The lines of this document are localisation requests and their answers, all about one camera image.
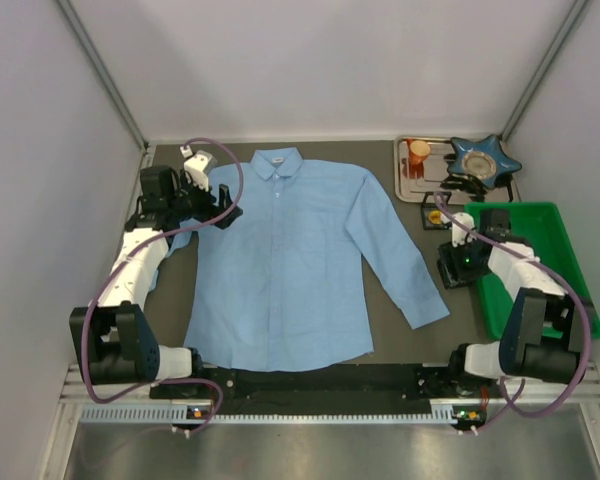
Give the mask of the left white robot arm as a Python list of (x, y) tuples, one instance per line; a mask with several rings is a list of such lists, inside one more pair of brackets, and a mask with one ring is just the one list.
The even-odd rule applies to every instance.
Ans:
[(144, 314), (146, 298), (176, 229), (188, 220), (228, 228), (242, 213), (230, 190), (211, 186), (215, 160), (204, 152), (181, 170), (152, 166), (140, 173), (141, 192), (124, 227), (111, 279), (96, 301), (70, 315), (70, 331), (84, 381), (91, 385), (156, 383), (193, 377), (196, 350), (158, 343)]

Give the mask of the light blue shirt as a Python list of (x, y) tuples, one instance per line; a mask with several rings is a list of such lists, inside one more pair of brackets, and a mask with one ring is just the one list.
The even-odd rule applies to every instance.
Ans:
[(366, 168), (306, 159), (293, 147), (220, 166), (213, 186), (240, 195), (228, 228), (195, 233), (198, 264), (184, 345), (223, 368), (307, 371), (373, 351), (362, 268), (412, 328), (445, 318), (425, 260)]

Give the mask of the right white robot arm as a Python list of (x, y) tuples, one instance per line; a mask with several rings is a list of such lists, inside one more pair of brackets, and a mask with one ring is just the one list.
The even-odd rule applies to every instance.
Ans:
[(575, 297), (534, 253), (529, 240), (512, 232), (509, 212), (489, 208), (480, 222), (465, 213), (440, 215), (451, 240), (438, 248), (438, 270), (447, 288), (469, 286), (493, 274), (512, 301), (501, 337), (463, 344), (450, 356), (454, 375), (471, 380), (503, 376), (570, 384), (584, 352), (582, 322), (591, 302)]

